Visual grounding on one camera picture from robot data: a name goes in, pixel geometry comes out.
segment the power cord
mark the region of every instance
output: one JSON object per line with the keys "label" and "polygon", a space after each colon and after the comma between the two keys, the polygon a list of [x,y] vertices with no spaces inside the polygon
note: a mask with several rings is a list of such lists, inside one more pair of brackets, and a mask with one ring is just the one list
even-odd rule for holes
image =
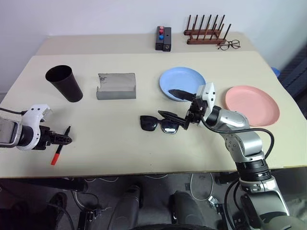
{"label": "power cord", "polygon": [[193,194],[193,190],[192,190],[192,180],[193,180],[193,175],[194,175],[194,174],[192,173],[192,175],[191,175],[191,180],[190,180],[190,191],[191,191],[191,195],[192,195],[192,197],[193,197],[195,200],[198,200],[198,201],[205,201],[205,200],[208,200],[208,199],[209,199],[209,197],[211,197],[212,192],[213,192],[214,179],[213,179],[212,173],[210,173],[210,176],[211,176],[211,181],[212,181],[212,184],[211,184],[211,190],[210,190],[209,195],[208,195],[206,198],[204,198],[204,199],[198,199],[198,198],[196,198],[196,197],[194,196],[194,194]]}
{"label": "power cord", "polygon": [[241,211],[242,209],[240,208],[240,206],[238,205],[238,203],[236,201],[236,192],[237,192],[239,186],[240,186],[240,182],[238,181],[236,183],[236,186],[235,186],[235,189],[234,189],[234,202],[235,202],[235,205],[236,205],[237,209],[239,209],[239,211]]}
{"label": "power cord", "polygon": [[117,180],[119,179],[119,177],[117,177],[115,180],[113,181],[109,181],[109,180],[106,180],[106,179],[103,179],[103,178],[94,178],[92,180],[88,180],[88,179],[84,179],[87,183],[91,183],[91,182],[94,182],[95,180],[102,180],[102,181],[105,181],[105,182],[109,182],[109,183],[113,183],[113,182],[116,182]]}
{"label": "power cord", "polygon": [[16,112],[16,111],[12,111],[9,109],[3,109],[3,108],[0,108],[0,110],[11,113],[11,114],[19,114],[19,115],[24,115],[27,112],[27,111]]}
{"label": "power cord", "polygon": [[228,222],[229,222],[229,224],[230,224],[230,226],[231,226],[231,228],[232,228],[233,230],[236,230],[236,229],[235,229],[235,226],[233,225],[232,220],[230,219],[230,216],[229,216],[229,212],[228,212],[228,208],[227,208],[227,197],[228,197],[228,193],[229,193],[230,189],[234,186],[235,183],[238,183],[238,182],[239,182],[239,179],[236,179],[236,180],[234,180],[234,181],[229,185],[229,187],[228,187],[227,190],[226,190],[225,198],[224,198],[225,215],[226,215],[227,220],[228,220]]}
{"label": "power cord", "polygon": [[168,174],[161,176],[161,177],[153,177],[153,176],[145,176],[145,177],[148,177],[148,178],[151,178],[151,179],[163,179],[163,178],[166,178],[167,176],[168,176]]}
{"label": "power cord", "polygon": [[[72,194],[72,197],[73,197],[73,200],[75,201],[75,203],[76,203],[76,205],[78,206],[78,208],[80,209],[80,211],[84,211],[84,209],[85,210],[87,210],[87,211],[94,211],[95,209],[97,209],[97,208],[89,208],[89,207],[86,207],[81,201],[80,201],[80,199],[79,199],[79,197],[78,197],[78,193],[76,192],[76,191],[71,191],[71,194]],[[81,193],[81,194],[85,194],[85,195],[92,195],[92,196],[94,196],[96,199],[97,199],[97,204],[95,205],[95,206],[99,206],[99,198],[95,195],[95,194],[93,194],[93,193]],[[101,211],[106,211],[106,210],[108,210],[108,209],[110,209],[110,208],[112,208],[112,207],[106,207],[106,208],[104,208],[104,209],[100,209]]]}
{"label": "power cord", "polygon": [[267,159],[268,156],[270,155],[272,149],[273,149],[273,146],[274,146],[274,142],[275,142],[275,139],[274,139],[274,135],[273,133],[271,133],[270,131],[264,129],[264,128],[246,128],[246,129],[239,129],[239,130],[227,130],[227,131],[224,131],[224,130],[217,130],[217,129],[214,129],[212,127],[210,127],[206,122],[205,120],[203,119],[203,116],[201,117],[201,122],[203,123],[203,125],[209,129],[210,131],[214,132],[214,133],[245,133],[245,132],[251,132],[251,131],[260,131],[260,132],[265,132],[267,134],[270,135],[270,138],[271,138],[271,143],[270,143],[270,146],[269,146],[269,149],[267,151],[267,153],[264,155],[264,158]]}
{"label": "power cord", "polygon": [[[26,199],[24,199],[23,197],[21,197],[21,196],[15,194],[14,192],[12,192],[10,189],[4,187],[2,184],[0,184],[0,187],[1,187],[1,190],[5,190],[8,194],[12,195],[13,197],[15,197],[15,198],[17,198],[17,199],[26,200]],[[47,204],[48,206],[56,207],[56,208],[60,209],[61,211],[63,211],[63,212],[65,213],[65,215],[67,216],[67,218],[68,218],[69,224],[70,224],[70,226],[71,226],[71,230],[75,230],[75,227],[74,227],[74,225],[73,225],[73,221],[72,221],[72,219],[71,219],[71,216],[70,216],[69,213],[66,211],[66,209],[64,209],[64,208],[62,208],[62,207],[60,207],[60,206],[51,204],[51,203],[49,203],[49,202],[46,202],[46,204]]]}

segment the black cable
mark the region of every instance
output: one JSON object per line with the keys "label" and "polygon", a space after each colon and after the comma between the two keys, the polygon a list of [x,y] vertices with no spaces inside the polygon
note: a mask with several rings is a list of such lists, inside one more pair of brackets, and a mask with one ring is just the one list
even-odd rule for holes
{"label": "black cable", "polygon": [[227,188],[226,190],[226,193],[225,193],[225,198],[224,198],[224,208],[225,208],[225,215],[227,217],[227,220],[229,222],[229,225],[231,226],[231,228],[233,230],[236,230],[233,223],[232,223],[232,220],[230,219],[230,216],[229,216],[229,212],[228,212],[228,208],[227,208],[227,197],[228,197],[228,193],[230,191],[230,189],[232,188],[232,186],[234,186],[235,183],[237,183],[239,181],[239,179],[236,179],[234,180],[230,185],[229,187]]}
{"label": "black cable", "polygon": [[27,111],[16,112],[16,111],[12,111],[9,109],[3,109],[3,108],[0,108],[0,110],[11,113],[11,114],[19,114],[19,115],[24,115],[27,112]]}
{"label": "black cable", "polygon": [[92,196],[95,197],[96,200],[97,200],[97,204],[96,204],[96,205],[99,205],[99,198],[98,198],[98,196],[96,196],[95,194],[93,194],[93,193],[83,193],[83,192],[81,192],[81,193],[79,193],[79,194],[83,194],[83,195],[92,195]]}
{"label": "black cable", "polygon": [[[23,197],[21,197],[21,196],[17,195],[16,193],[12,192],[10,189],[4,187],[2,184],[0,184],[0,188],[3,189],[3,190],[5,190],[8,194],[10,194],[10,195],[16,197],[17,199],[25,200]],[[71,226],[71,229],[72,229],[72,230],[75,230],[75,227],[74,227],[74,225],[73,225],[73,221],[72,221],[72,219],[71,219],[71,216],[69,215],[68,211],[66,211],[66,209],[64,209],[64,208],[62,208],[62,207],[60,207],[60,206],[51,204],[51,203],[49,203],[49,202],[46,202],[46,204],[47,204],[48,206],[52,206],[52,207],[59,208],[61,211],[63,211],[63,212],[65,213],[65,215],[67,216],[67,218],[68,218],[68,221],[69,221],[69,224],[70,224],[70,226]]]}
{"label": "black cable", "polygon": [[240,183],[238,181],[236,186],[235,186],[235,189],[234,189],[234,202],[235,202],[236,207],[239,209],[239,211],[241,211],[242,209],[240,208],[240,206],[238,205],[238,203],[236,201],[236,192],[237,192],[237,190],[239,188],[239,185],[240,185]]}
{"label": "black cable", "polygon": [[246,129],[239,129],[239,130],[227,130],[227,131],[224,131],[224,130],[217,130],[217,129],[211,128],[205,122],[205,120],[203,119],[203,116],[201,117],[201,122],[204,124],[204,126],[206,126],[207,129],[209,129],[210,131],[215,132],[215,133],[245,133],[245,132],[251,132],[251,131],[265,132],[265,133],[269,134],[270,138],[271,138],[271,143],[270,143],[269,149],[268,149],[267,153],[264,155],[265,159],[268,158],[269,154],[271,153],[271,151],[273,149],[274,141],[275,141],[274,135],[273,135],[273,133],[271,133],[270,131],[268,131],[268,130],[266,130],[264,128],[246,128]]}

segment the white tabletop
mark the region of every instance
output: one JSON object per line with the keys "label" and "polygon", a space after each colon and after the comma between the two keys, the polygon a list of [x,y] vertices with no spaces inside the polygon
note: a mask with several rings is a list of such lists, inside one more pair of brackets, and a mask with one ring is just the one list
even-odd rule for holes
{"label": "white tabletop", "polygon": [[[65,64],[83,92],[77,103],[68,102],[45,79],[51,67]],[[73,142],[64,146],[55,166],[50,165],[57,146],[44,151],[0,149],[0,177],[45,177],[118,175],[133,173],[209,172],[235,170],[221,136],[191,124],[175,135],[160,128],[143,131],[140,115],[161,119],[157,110],[184,117],[190,103],[168,99],[159,89],[160,75],[185,66],[214,82],[216,104],[224,107],[226,91],[236,85],[252,85],[267,92],[280,108],[277,123],[268,126],[275,146],[267,162],[271,168],[307,165],[306,120],[292,97],[278,82],[270,67],[255,51],[48,55],[31,58],[1,107],[15,111],[33,104],[48,104],[53,110],[43,125],[63,133],[71,125]],[[98,73],[136,75],[137,99],[99,101]],[[264,151],[270,139],[259,133]]]}

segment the sunglasses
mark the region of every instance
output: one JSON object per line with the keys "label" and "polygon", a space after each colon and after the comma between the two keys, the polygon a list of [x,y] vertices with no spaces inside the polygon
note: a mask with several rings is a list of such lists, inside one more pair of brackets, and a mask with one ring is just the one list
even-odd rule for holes
{"label": "sunglasses", "polygon": [[158,124],[161,124],[163,132],[175,134],[179,128],[179,124],[169,119],[159,120],[154,116],[140,116],[141,128],[145,131],[154,131]]}

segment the pink plate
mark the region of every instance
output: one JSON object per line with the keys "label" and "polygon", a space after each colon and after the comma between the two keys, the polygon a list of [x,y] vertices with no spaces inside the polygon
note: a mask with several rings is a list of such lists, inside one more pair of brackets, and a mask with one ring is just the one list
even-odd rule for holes
{"label": "pink plate", "polygon": [[251,126],[269,126],[279,118],[277,103],[266,92],[248,85],[235,86],[226,93],[226,107],[243,113]]}

